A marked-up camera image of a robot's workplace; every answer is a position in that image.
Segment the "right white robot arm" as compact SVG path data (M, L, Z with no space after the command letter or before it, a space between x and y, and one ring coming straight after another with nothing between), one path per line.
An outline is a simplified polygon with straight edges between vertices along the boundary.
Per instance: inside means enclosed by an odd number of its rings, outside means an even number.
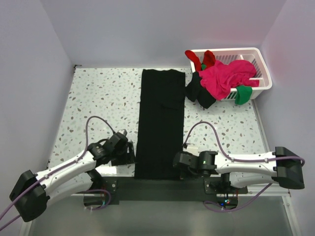
M285 147L246 155L198 152L194 147L187 147L173 159L173 167L181 170L180 178L201 178L206 194L247 193L250 185L273 183L285 189L304 189L304 163Z

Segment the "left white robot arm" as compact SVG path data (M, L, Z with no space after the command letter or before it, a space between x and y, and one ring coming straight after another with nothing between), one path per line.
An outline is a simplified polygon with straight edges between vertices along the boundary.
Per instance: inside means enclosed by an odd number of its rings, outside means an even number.
M115 133L87 145L77 156L34 174L28 170L17 180L9 198L24 222L39 217L53 203L78 192L98 192L104 185L97 167L131 164L135 159L133 142Z

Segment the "black t-shirt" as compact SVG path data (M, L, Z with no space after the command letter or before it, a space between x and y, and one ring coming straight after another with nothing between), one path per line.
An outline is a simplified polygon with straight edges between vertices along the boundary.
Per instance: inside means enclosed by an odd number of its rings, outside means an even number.
M137 179L178 179L173 167L182 150L185 73L144 69L134 176Z

